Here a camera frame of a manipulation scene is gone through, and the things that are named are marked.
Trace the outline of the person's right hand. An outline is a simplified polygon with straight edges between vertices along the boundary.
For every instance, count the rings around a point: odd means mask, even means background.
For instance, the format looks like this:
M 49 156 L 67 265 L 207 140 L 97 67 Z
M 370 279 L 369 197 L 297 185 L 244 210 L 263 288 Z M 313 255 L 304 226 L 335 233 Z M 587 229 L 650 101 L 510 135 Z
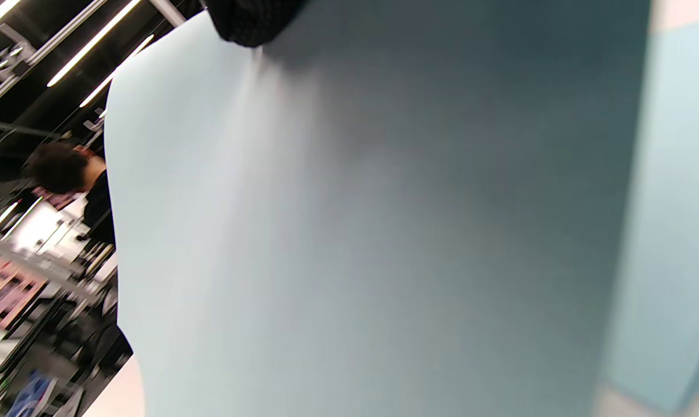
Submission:
M 247 48 L 272 42 L 307 1 L 201 1 L 220 39 Z

